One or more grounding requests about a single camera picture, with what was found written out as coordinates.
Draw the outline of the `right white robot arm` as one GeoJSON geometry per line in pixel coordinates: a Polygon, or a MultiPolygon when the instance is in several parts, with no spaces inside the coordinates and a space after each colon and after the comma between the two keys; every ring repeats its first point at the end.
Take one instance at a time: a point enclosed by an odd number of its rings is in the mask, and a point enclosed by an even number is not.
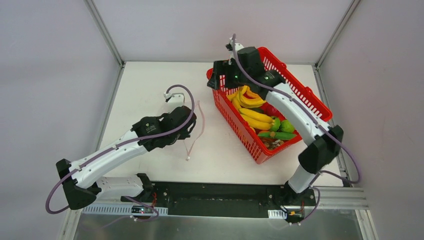
{"type": "Polygon", "coordinates": [[[247,121],[229,105],[224,94],[242,85],[252,87],[293,124],[307,147],[299,154],[299,166],[282,192],[288,204],[296,205],[319,171],[339,155],[344,131],[327,123],[333,116],[331,111],[266,47],[245,47],[237,54],[241,65],[234,58],[214,61],[206,73],[207,86],[213,90],[219,111],[229,113],[227,121],[235,121],[236,127],[246,128],[247,121]]]}

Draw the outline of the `yellow banana bunch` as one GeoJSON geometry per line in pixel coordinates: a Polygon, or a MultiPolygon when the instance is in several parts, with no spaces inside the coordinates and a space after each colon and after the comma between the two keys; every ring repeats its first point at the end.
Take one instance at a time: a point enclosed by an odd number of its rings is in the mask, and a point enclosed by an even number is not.
{"type": "Polygon", "coordinates": [[[247,85],[239,87],[234,93],[226,97],[237,110],[240,108],[259,108],[266,103],[258,94],[252,92],[247,85]]]}
{"type": "Polygon", "coordinates": [[[266,114],[249,108],[240,108],[238,111],[248,125],[254,129],[270,130],[275,125],[275,120],[266,114]]]}

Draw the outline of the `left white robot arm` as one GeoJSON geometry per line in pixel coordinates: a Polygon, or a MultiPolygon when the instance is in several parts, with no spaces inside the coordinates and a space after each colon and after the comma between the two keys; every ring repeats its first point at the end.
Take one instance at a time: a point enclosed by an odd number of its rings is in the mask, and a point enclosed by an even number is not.
{"type": "Polygon", "coordinates": [[[146,116],[113,143],[80,160],[56,163],[63,191],[71,210],[85,208],[96,200],[120,198],[147,202],[154,187],[145,173],[106,177],[116,167],[154,149],[173,145],[191,136],[197,116],[187,106],[160,116],[146,116]]]}

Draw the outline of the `clear zip top bag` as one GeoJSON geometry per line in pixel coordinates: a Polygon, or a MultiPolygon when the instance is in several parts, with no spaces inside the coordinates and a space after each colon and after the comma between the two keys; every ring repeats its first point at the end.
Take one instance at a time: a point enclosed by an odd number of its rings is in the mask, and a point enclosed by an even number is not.
{"type": "Polygon", "coordinates": [[[195,145],[197,144],[197,141],[204,134],[204,131],[205,131],[206,117],[202,109],[201,103],[202,102],[200,100],[196,101],[195,108],[194,108],[194,113],[197,116],[196,125],[193,128],[193,131],[191,132],[190,137],[183,141],[183,144],[186,150],[185,160],[187,162],[191,159],[191,154],[195,148],[195,145]]]}

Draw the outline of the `red plastic basket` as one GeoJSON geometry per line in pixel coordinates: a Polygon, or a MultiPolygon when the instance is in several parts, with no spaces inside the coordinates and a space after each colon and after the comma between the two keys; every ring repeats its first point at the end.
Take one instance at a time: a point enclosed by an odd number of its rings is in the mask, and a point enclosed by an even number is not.
{"type": "MultiPolygon", "coordinates": [[[[303,86],[288,70],[285,63],[281,62],[275,55],[273,55],[267,48],[259,47],[258,54],[261,61],[264,63],[265,70],[276,70],[286,80],[290,90],[299,98],[299,100],[306,104],[312,110],[312,113],[320,120],[327,122],[333,114],[327,106],[315,96],[309,87],[303,86]]],[[[212,90],[213,100],[215,106],[220,111],[222,116],[228,122],[230,127],[236,133],[242,144],[250,153],[252,158],[257,164],[262,164],[266,160],[280,153],[289,146],[298,143],[302,140],[301,135],[295,130],[293,133],[295,137],[290,140],[284,140],[280,146],[274,149],[268,149],[262,140],[256,135],[257,130],[252,130],[248,123],[242,119],[241,115],[236,111],[236,108],[227,98],[227,95],[235,93],[236,89],[229,89],[225,87],[225,76],[219,76],[219,89],[212,90]]]]}

